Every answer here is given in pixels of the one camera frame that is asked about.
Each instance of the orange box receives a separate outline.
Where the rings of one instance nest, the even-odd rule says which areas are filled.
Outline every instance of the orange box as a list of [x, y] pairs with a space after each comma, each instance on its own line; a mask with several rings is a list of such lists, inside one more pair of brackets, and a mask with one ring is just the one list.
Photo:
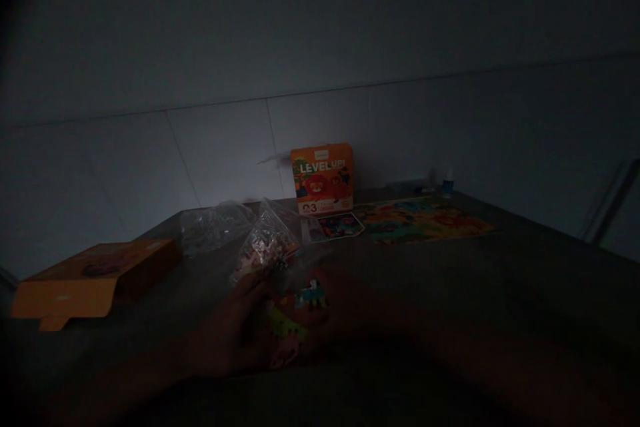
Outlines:
[[353, 209], [353, 150], [348, 143], [291, 150], [291, 163], [301, 214]]
[[114, 303], [136, 302], [181, 257], [173, 240], [98, 244], [20, 282], [11, 317], [39, 318], [47, 331], [73, 317], [105, 317]]

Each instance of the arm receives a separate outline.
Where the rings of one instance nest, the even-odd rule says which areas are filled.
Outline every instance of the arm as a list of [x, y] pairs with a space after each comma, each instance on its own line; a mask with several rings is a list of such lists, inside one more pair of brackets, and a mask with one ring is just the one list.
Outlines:
[[540, 425], [638, 425], [632, 402], [612, 373], [581, 363], [542, 341], [514, 338], [418, 312], [360, 284], [350, 275], [318, 269], [311, 275], [329, 309], [310, 319], [311, 339], [387, 334], [411, 340], [427, 355], [482, 389], [512, 413]]
[[246, 319], [267, 292], [261, 278], [245, 276], [195, 331], [55, 392], [47, 401], [50, 424], [106, 424], [188, 377], [222, 377], [268, 361], [268, 336], [241, 341]]

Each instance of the bottle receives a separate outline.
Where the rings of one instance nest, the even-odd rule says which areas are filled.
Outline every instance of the bottle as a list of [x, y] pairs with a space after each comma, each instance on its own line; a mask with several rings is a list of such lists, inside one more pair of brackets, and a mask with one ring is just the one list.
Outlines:
[[451, 198], [453, 195], [453, 168], [449, 168], [447, 176], [442, 181], [442, 197]]

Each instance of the clear plastic wrapper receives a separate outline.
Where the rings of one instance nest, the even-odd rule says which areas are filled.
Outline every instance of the clear plastic wrapper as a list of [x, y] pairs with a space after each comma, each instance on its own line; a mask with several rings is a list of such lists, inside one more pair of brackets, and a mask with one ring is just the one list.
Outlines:
[[331, 251], [324, 241], [317, 219], [263, 199], [258, 220], [240, 250], [231, 282], [257, 270], [268, 270], [279, 290], [290, 288]]
[[180, 216], [183, 255], [191, 258], [219, 249], [247, 235], [254, 223], [251, 209], [236, 201], [184, 211]]

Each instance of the table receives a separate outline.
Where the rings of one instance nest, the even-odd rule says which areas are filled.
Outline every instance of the table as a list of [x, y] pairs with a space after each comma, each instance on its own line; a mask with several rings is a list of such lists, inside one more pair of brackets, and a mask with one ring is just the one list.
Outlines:
[[[356, 203], [393, 199], [361, 191]], [[281, 201], [295, 209], [295, 199]], [[586, 358], [640, 372], [640, 266], [512, 213], [455, 193], [451, 203], [499, 228], [475, 238], [378, 246], [367, 233], [331, 242], [327, 258], [374, 288], [425, 309], [540, 336]], [[250, 204], [257, 211], [258, 204]], [[179, 240], [179, 213], [140, 238]], [[181, 264], [136, 306], [41, 334], [11, 321], [26, 379], [47, 390], [67, 376], [120, 362], [197, 324], [227, 290], [242, 240]], [[321, 396], [323, 404], [315, 403]], [[508, 421], [475, 391], [393, 343], [339, 346], [330, 359], [278, 372], [182, 384], [136, 413], [140, 425], [186, 422], [369, 423], [424, 415], [448, 424]]]

